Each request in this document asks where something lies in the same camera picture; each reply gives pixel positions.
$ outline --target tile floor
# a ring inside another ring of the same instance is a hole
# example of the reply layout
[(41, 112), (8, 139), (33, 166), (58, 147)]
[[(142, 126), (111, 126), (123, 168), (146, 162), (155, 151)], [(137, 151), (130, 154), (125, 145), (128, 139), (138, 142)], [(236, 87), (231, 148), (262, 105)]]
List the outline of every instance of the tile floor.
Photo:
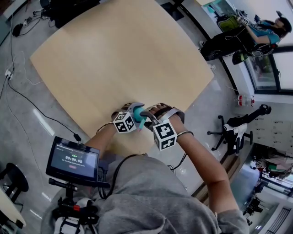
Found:
[[(39, 1), (32, 1), (27, 12), (25, 12), (25, 7), (22, 8), (13, 17), (13, 27), (22, 23), (25, 18), (32, 14), (32, 11), (38, 9), (40, 9)], [(184, 17), (178, 23), (195, 44), (204, 39), (188, 17)], [(45, 84), (34, 85), (41, 82), (41, 79), (29, 58), (56, 30), (55, 27), (48, 26), (48, 20), (41, 20), (27, 35), (12, 37), (15, 74), (11, 83), (14, 88), (31, 99), (45, 114), (69, 126), (81, 136), (83, 142), (86, 142), (88, 136), (63, 110)], [(213, 61), (212, 64), (217, 67), (215, 78), (186, 112), (186, 126), (194, 132), (195, 137), (207, 149), (211, 149), (216, 145), (218, 137), (207, 136), (206, 132), (220, 129), (218, 115), (223, 115), (225, 119), (232, 116), (231, 110), (235, 96), (234, 91), (229, 88), (231, 84), (221, 63)], [(0, 75), (1, 85), (5, 79), (4, 73), (10, 65), (10, 37), (7, 37), (0, 46), (0, 74), (3, 74)], [(18, 120), (11, 113), (8, 104)], [(48, 176), (45, 174), (51, 144), (54, 136), (60, 136), (72, 141), (74, 141), (74, 138), (63, 126), (48, 119), (45, 119), (45, 121), (52, 128), (54, 134), (46, 131), (41, 124), (42, 120), (38, 119), (38, 112), (34, 107), (22, 97), (16, 95), (8, 86), (4, 89), (0, 100), (0, 113), (0, 169), (2, 170), (8, 162), (12, 162), (17, 164), (27, 177), (30, 189), (27, 193), (22, 193), (18, 198), (19, 202), (24, 203), (22, 215), (27, 222), (27, 226), (23, 230), (28, 234), (39, 233), (42, 215), (50, 205), (50, 200), (58, 191), (58, 187), (48, 184)], [(220, 160), (225, 150), (225, 145), (222, 145), (219, 150), (212, 153)], [(159, 153), (153, 147), (148, 154), (167, 165), (177, 165), (181, 160), (183, 151), (176, 146), (171, 150)], [(177, 176), (185, 184), (190, 194), (202, 182), (188, 158), (177, 169)]]

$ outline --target power strip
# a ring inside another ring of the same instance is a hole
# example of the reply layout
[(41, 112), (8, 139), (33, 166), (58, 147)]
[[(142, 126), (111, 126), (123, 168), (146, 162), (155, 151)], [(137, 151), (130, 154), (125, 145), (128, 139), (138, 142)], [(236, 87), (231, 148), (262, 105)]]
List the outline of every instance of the power strip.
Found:
[(5, 77), (7, 78), (9, 78), (9, 80), (11, 80), (12, 79), (12, 76), (13, 76), (13, 74), (12, 74), (12, 72), (10, 71), (10, 70), (6, 70), (6, 72), (5, 72)]

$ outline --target wooden table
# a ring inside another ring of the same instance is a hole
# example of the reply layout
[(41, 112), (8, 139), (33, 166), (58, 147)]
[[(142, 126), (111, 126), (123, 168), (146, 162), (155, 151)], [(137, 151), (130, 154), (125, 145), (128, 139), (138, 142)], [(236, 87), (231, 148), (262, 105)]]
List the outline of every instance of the wooden table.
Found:
[[(49, 90), (90, 136), (128, 102), (185, 111), (213, 78), (183, 29), (153, 0), (109, 0), (84, 12), (32, 55)], [(122, 155), (147, 152), (153, 136), (117, 134)]]
[(22, 222), (23, 226), (26, 226), (26, 221), (24, 221), (22, 215), (16, 209), (13, 202), (10, 198), (5, 194), (5, 192), (0, 188), (0, 211), (4, 213), (9, 220), (16, 223), (17, 220)]

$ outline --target wristband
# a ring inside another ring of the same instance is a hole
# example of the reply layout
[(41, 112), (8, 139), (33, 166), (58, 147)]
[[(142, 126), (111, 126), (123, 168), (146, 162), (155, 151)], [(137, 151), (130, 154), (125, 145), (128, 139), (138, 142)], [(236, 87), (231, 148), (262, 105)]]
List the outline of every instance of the wristband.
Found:
[(98, 133), (102, 128), (106, 127), (108, 124), (113, 124), (113, 122), (109, 122), (109, 123), (104, 124), (102, 127), (100, 127), (100, 128), (97, 130), (97, 133)]
[(191, 133), (192, 136), (194, 136), (194, 134), (193, 134), (192, 131), (184, 131), (184, 132), (179, 133), (179, 134), (177, 135), (177, 138), (180, 137), (180, 136), (183, 135), (183, 134), (186, 134), (186, 133)]

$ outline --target small display screen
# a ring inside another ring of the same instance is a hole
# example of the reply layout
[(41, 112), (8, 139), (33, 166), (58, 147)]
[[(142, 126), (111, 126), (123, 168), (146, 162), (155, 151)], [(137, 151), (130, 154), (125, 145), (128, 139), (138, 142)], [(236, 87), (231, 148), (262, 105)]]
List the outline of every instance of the small display screen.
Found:
[(71, 149), (68, 145), (57, 143), (51, 166), (74, 174), (94, 178), (98, 154)]

